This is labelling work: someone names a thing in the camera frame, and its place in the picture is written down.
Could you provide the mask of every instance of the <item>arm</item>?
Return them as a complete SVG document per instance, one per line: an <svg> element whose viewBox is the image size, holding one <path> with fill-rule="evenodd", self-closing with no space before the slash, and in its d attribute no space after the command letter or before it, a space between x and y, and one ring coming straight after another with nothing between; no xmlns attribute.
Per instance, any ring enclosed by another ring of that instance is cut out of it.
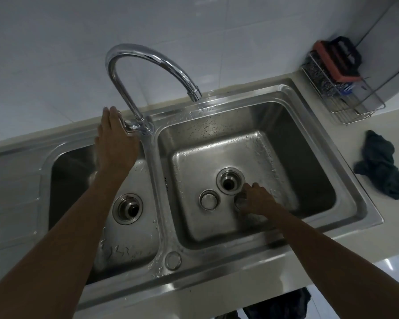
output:
<svg viewBox="0 0 399 319"><path fill-rule="evenodd" d="M257 183L245 184L246 213L266 216L282 233L306 273L342 319L399 318L399 283L290 214Z"/></svg>
<svg viewBox="0 0 399 319"><path fill-rule="evenodd" d="M111 204L139 151L138 139L124 132L115 107L104 109L98 134L96 179L0 281L0 319L74 315Z"/></svg>

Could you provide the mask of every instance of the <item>hand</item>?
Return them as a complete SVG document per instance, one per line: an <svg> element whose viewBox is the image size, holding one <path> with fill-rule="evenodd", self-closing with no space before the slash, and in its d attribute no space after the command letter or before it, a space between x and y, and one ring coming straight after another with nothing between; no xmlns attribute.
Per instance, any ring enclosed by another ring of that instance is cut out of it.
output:
<svg viewBox="0 0 399 319"><path fill-rule="evenodd" d="M244 214L256 214L268 216L274 210L286 210L282 205L275 201L275 198L260 187L257 182L251 187L245 183L242 191L247 195L247 205L241 210Z"/></svg>
<svg viewBox="0 0 399 319"><path fill-rule="evenodd" d="M139 138L123 129L115 106L103 109L95 138L99 171L123 181L139 154Z"/></svg>

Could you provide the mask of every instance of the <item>sink drain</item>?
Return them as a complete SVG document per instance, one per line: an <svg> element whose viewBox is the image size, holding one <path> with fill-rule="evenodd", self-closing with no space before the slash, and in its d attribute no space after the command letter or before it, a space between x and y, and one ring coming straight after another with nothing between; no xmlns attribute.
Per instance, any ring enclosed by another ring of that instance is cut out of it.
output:
<svg viewBox="0 0 399 319"><path fill-rule="evenodd" d="M204 190L199 195L199 205L206 211L212 211L220 204L220 197L217 192L212 189Z"/></svg>
<svg viewBox="0 0 399 319"><path fill-rule="evenodd" d="M217 187L226 195L238 193L244 182L243 174L236 168L225 168L219 172L216 178Z"/></svg>
<svg viewBox="0 0 399 319"><path fill-rule="evenodd" d="M138 195L126 193L118 198L112 208L112 216L121 225L134 223L143 211L143 203Z"/></svg>

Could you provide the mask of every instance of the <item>faucet spout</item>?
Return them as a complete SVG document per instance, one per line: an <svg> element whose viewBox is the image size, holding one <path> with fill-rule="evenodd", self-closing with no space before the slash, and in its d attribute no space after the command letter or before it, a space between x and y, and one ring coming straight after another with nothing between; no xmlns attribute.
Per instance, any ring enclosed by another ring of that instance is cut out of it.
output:
<svg viewBox="0 0 399 319"><path fill-rule="evenodd" d="M112 47L106 54L105 66L108 71L109 78L111 78L112 83L116 87L117 91L120 93L127 106L133 112L136 118L138 127L136 128L144 135L150 135L154 132L154 124L148 117L144 117L139 111L136 104L134 104L132 98L128 94L126 88L122 84L120 78L115 70L115 64L117 60L126 57L138 57L146 59L149 62L159 65L164 68L170 74L177 78L181 84L185 87L188 92L191 101L199 101L201 99L201 92L197 85L192 81L192 79L186 74L186 72L181 69L181 67L176 64L173 60L166 57L162 53L155 51L154 49L136 45L136 44L120 44Z"/></svg>

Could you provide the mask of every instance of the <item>metal wire rack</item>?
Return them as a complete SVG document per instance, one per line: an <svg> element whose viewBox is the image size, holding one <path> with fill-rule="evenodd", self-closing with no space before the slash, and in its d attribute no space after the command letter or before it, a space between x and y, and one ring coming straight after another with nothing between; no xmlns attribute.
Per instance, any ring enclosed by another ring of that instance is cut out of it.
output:
<svg viewBox="0 0 399 319"><path fill-rule="evenodd" d="M309 52L302 70L328 111L343 124L362 121L375 111L385 108L385 103L363 78L352 85L351 92L344 92L346 84L336 83L329 77L315 51Z"/></svg>

